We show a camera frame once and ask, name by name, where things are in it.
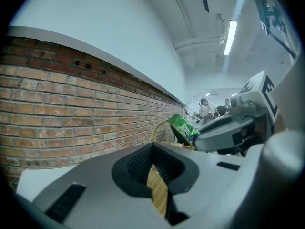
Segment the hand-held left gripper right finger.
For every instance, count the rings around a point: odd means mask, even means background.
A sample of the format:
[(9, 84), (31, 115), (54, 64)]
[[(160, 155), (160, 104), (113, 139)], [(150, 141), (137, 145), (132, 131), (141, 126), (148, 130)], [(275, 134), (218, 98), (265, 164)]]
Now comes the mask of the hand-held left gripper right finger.
[(176, 225), (206, 207), (229, 184), (243, 158), (152, 146), (152, 202)]

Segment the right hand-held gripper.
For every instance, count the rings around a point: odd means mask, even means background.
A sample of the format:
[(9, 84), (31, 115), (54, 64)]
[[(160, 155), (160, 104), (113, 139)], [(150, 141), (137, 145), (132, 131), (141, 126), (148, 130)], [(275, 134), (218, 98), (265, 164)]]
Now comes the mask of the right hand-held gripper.
[(231, 97), (230, 113), (218, 117), (193, 139), (202, 152), (230, 148), (231, 155), (245, 156), (247, 150), (264, 143), (275, 132), (278, 106), (271, 93), (275, 85), (265, 71), (251, 77), (239, 93)]

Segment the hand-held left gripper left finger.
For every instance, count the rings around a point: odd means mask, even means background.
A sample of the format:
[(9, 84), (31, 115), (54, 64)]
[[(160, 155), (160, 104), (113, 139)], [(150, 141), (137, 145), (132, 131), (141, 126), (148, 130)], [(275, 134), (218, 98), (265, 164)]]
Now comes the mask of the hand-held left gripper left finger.
[(127, 195), (113, 181), (112, 166), (143, 145), (97, 156), (81, 162), (49, 184), (33, 201), (47, 210), (72, 185), (85, 187), (75, 206), (63, 221), (66, 227), (166, 227), (151, 198)]

